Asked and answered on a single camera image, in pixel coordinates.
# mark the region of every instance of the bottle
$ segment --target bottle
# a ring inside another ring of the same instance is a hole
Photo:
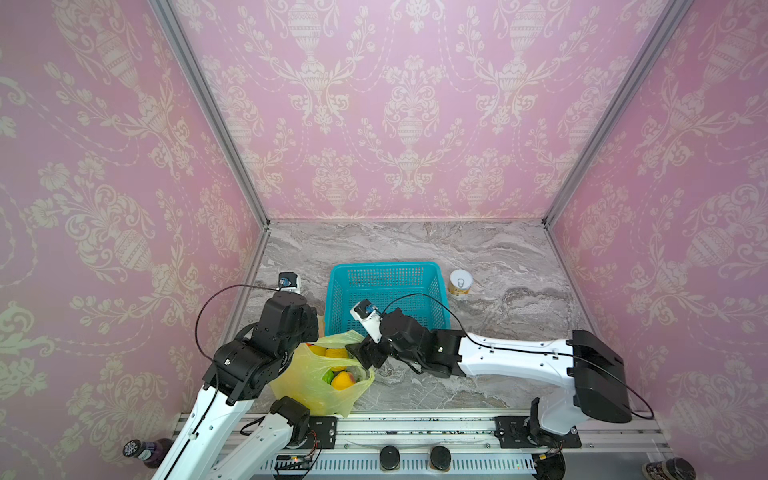
[[[138,458],[149,468],[157,468],[163,463],[163,458],[170,450],[173,442],[170,439],[159,439],[154,442],[131,440],[123,447],[123,456]]]
[[[662,462],[643,465],[643,476],[648,480],[694,480],[696,470],[685,458],[669,458]]]

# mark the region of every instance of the yellow fruit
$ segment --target yellow fruit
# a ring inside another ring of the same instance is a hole
[[[331,382],[331,386],[336,390],[348,389],[355,385],[355,376],[349,372],[340,372]]]
[[[346,352],[346,349],[328,349],[326,350],[326,356],[331,359],[348,359],[349,354]],[[334,372],[341,372],[344,370],[345,366],[334,366],[331,368]]]
[[[310,348],[310,351],[312,351],[312,353],[319,356],[325,356],[326,350],[328,350],[324,346],[312,345],[311,343],[307,343],[306,345]]]

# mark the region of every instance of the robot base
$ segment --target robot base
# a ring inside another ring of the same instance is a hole
[[[496,417],[495,437],[503,449],[535,449],[549,447],[550,449],[580,449],[581,439],[578,431],[573,428],[567,435],[555,435],[541,429],[538,425],[538,402],[531,402],[529,417]]]

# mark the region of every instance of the black cable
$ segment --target black cable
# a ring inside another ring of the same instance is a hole
[[[315,460],[314,460],[314,462],[312,462],[312,465],[310,465],[310,469],[309,469],[309,470],[307,470],[306,472],[304,472],[304,475],[301,475],[301,476],[299,477],[299,480],[304,480],[304,477],[306,477],[306,476],[307,476],[307,474],[309,474],[309,473],[312,471],[312,469],[313,469],[313,468],[315,468],[315,464],[317,463],[317,460],[320,458],[320,454],[321,454],[321,453],[323,453],[323,449],[322,449],[322,448],[320,449],[320,451],[319,451],[319,452],[317,452],[317,457],[315,457]]]
[[[315,450],[317,450],[317,446],[320,444],[320,440],[317,438],[317,432],[310,430],[310,433],[313,437],[315,437],[315,441],[312,443],[312,450],[310,450],[310,455],[312,455],[315,453]]]
[[[248,285],[247,283],[238,283],[236,285],[225,286],[223,289],[221,289],[218,292],[214,293],[213,295],[210,296],[210,298],[208,300],[205,301],[205,303],[203,304],[203,307],[200,308],[200,312],[197,314],[197,321],[195,321],[195,323],[194,323],[194,342],[197,345],[197,350],[200,352],[200,354],[202,356],[204,356],[205,358],[207,358],[208,360],[210,360],[211,364],[214,366],[214,380],[216,380],[216,387],[214,388],[214,396],[213,396],[213,398],[210,399],[210,403],[208,404],[208,407],[205,409],[205,412],[203,412],[203,415],[200,417],[200,421],[197,423],[197,425],[195,426],[194,430],[192,430],[192,434],[197,433],[197,429],[200,428],[200,425],[203,424],[203,420],[205,420],[205,416],[208,415],[208,412],[210,411],[210,407],[214,406],[214,400],[216,400],[217,390],[219,388],[219,373],[218,373],[219,369],[216,366],[216,363],[214,362],[214,359],[211,358],[210,356],[208,356],[203,351],[203,347],[200,346],[200,338],[197,335],[197,329],[200,326],[200,318],[203,316],[203,310],[205,310],[205,307],[208,306],[208,303],[210,303],[211,300],[216,298],[216,296],[219,295],[220,293],[226,292],[230,288],[236,288],[238,286],[247,286],[248,288],[257,288],[257,289],[260,289],[260,290],[272,290],[274,292],[278,291],[277,289],[269,288],[269,287],[266,287],[266,286]],[[184,446],[181,447],[181,451],[179,452],[179,455],[176,456],[176,459],[174,460],[174,463],[168,469],[168,473],[165,474],[165,477],[163,478],[163,480],[167,480],[168,479],[168,476],[174,470],[174,467],[176,466],[177,462],[179,461],[179,458],[181,458],[181,455],[184,453],[184,450],[187,449],[187,445],[189,445],[189,443],[190,443],[190,439],[187,439],[187,441],[184,443]]]
[[[531,350],[508,349],[508,348],[504,348],[504,347],[500,347],[500,346],[482,345],[481,343],[477,343],[476,341],[474,341],[474,340],[473,340],[473,339],[472,339],[472,338],[469,336],[469,334],[467,333],[467,330],[464,328],[464,325],[462,325],[462,321],[461,321],[460,319],[458,319],[458,317],[456,316],[456,314],[455,314],[455,313],[453,313],[453,312],[451,311],[451,309],[449,309],[447,306],[443,305],[443,304],[442,304],[442,302],[440,302],[440,300],[437,300],[435,297],[433,297],[433,296],[429,296],[429,295],[427,295],[426,293],[421,293],[421,292],[417,292],[417,293],[409,293],[408,295],[403,295],[403,296],[401,296],[400,298],[396,298],[396,299],[394,299],[393,301],[389,302],[389,305],[387,305],[387,306],[386,306],[386,308],[385,308],[385,309],[384,309],[384,310],[381,312],[381,315],[383,316],[383,315],[384,315],[384,313],[386,313],[386,310],[387,310],[387,309],[388,309],[388,308],[389,308],[389,307],[390,307],[390,306],[391,306],[391,305],[392,305],[394,302],[396,302],[396,301],[398,301],[398,300],[402,300],[402,299],[404,299],[404,298],[408,298],[409,296],[416,296],[416,295],[421,295],[421,296],[425,296],[425,297],[427,297],[427,298],[429,298],[429,299],[432,299],[432,301],[433,301],[433,302],[436,302],[438,305],[440,305],[442,308],[444,308],[444,309],[445,309],[445,310],[446,310],[448,313],[450,313],[450,314],[451,314],[451,316],[453,316],[453,318],[455,318],[455,319],[456,319],[456,321],[458,322],[458,326],[460,326],[460,327],[462,328],[462,332],[464,332],[464,334],[467,336],[467,339],[469,339],[469,341],[470,341],[470,342],[474,343],[474,344],[475,344],[475,345],[477,345],[477,346],[482,346],[482,347],[485,347],[486,349],[491,349],[491,350],[505,350],[505,351],[507,351],[507,352],[518,352],[518,353],[536,353],[536,354],[538,354],[538,355],[544,355],[544,356],[549,356],[549,354],[550,354],[549,352],[534,352],[534,351],[531,351]],[[621,384],[621,385],[622,385],[622,386],[623,386],[625,389],[627,389],[628,391],[632,392],[632,393],[633,393],[633,394],[634,394],[636,397],[638,397],[640,400],[642,400],[642,402],[645,404],[645,406],[646,406],[646,407],[648,407],[648,411],[650,412],[650,416],[642,416],[642,415],[640,415],[640,414],[638,414],[638,413],[635,413],[635,412],[632,412],[632,415],[634,415],[634,416],[636,416],[636,417],[638,417],[638,418],[640,418],[640,419],[643,419],[643,420],[655,420],[655,419],[656,419],[656,414],[654,413],[654,409],[653,409],[653,408],[650,406],[650,404],[648,403],[648,401],[647,401],[646,399],[644,399],[644,398],[643,398],[643,396],[642,396],[641,394],[637,393],[637,392],[636,392],[636,391],[635,391],[635,390],[634,390],[632,387],[630,387],[629,385],[627,385],[627,383],[626,383],[626,382],[624,382],[623,380],[619,379],[619,378],[618,378],[616,375],[614,375],[613,373],[611,373],[611,372],[608,372],[606,369],[604,369],[603,367],[599,366],[597,363],[595,363],[595,362],[592,362],[592,361],[590,361],[590,360],[587,360],[587,359],[585,359],[584,357],[580,357],[580,356],[577,356],[577,355],[571,355],[570,353],[558,353],[557,355],[559,355],[559,356],[569,356],[569,357],[571,357],[571,358],[573,358],[573,359],[579,359],[579,360],[581,360],[581,361],[583,361],[583,362],[589,363],[590,365],[592,365],[593,367],[595,367],[595,368],[597,368],[597,369],[601,370],[602,372],[605,372],[605,373],[607,373],[607,374],[608,374],[610,377],[612,377],[614,380],[616,380],[617,382],[619,382],[619,383],[620,383],[620,384]]]
[[[197,338],[197,327],[200,325],[200,318],[203,316],[203,310],[205,310],[205,307],[208,306],[208,303],[210,303],[211,300],[216,298],[216,296],[219,295],[220,293],[226,292],[230,288],[236,288],[238,286],[247,286],[248,288],[256,288],[256,289],[259,289],[259,290],[271,290],[273,292],[279,292],[278,289],[269,288],[267,286],[249,285],[247,283],[237,283],[235,285],[225,286],[223,289],[221,289],[218,292],[214,293],[213,295],[210,296],[210,298],[208,300],[205,301],[205,303],[203,304],[203,308],[200,309],[200,313],[197,314],[197,321],[194,323],[194,342],[197,344],[197,349],[200,350],[200,354],[202,356],[204,356],[205,358],[209,359],[211,362],[213,362],[214,359],[209,357],[203,351],[203,347],[200,346],[200,340]]]
[[[205,409],[205,412],[203,412],[203,415],[200,417],[200,421],[197,423],[197,425],[195,426],[194,430],[192,430],[192,435],[197,433],[197,429],[200,428],[200,425],[203,424],[203,420],[205,420],[205,416],[208,415],[208,411],[210,410],[210,407],[214,405],[214,400],[216,399],[216,395],[218,393],[217,389],[218,389],[218,386],[219,386],[218,372],[214,372],[214,379],[216,380],[216,388],[214,389],[214,396],[210,399],[210,403],[208,404],[208,407]],[[184,443],[184,446],[181,447],[181,451],[179,452],[179,455],[176,455],[174,463],[171,464],[170,468],[168,469],[168,472],[165,474],[165,477],[163,477],[163,480],[168,480],[168,476],[174,470],[174,467],[176,466],[176,464],[179,462],[179,458],[181,458],[181,456],[183,455],[184,450],[187,449],[187,445],[190,444],[190,440],[191,439],[189,437],[187,437],[187,441]]]
[[[258,419],[255,419],[252,422],[246,423],[245,425],[243,425],[243,428],[240,429],[240,434],[245,436],[250,435],[253,432],[245,432],[245,429],[253,425],[260,425],[263,420],[264,420],[264,417],[259,417]]]

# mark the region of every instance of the blue plastic basket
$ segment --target blue plastic basket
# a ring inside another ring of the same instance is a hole
[[[380,310],[408,293],[426,293],[448,305],[440,267],[434,262],[345,263],[331,271],[326,298],[326,335],[356,330],[367,335],[349,311],[360,300],[368,299]],[[421,295],[393,303],[387,312],[400,307],[428,329],[451,327],[449,313]]]

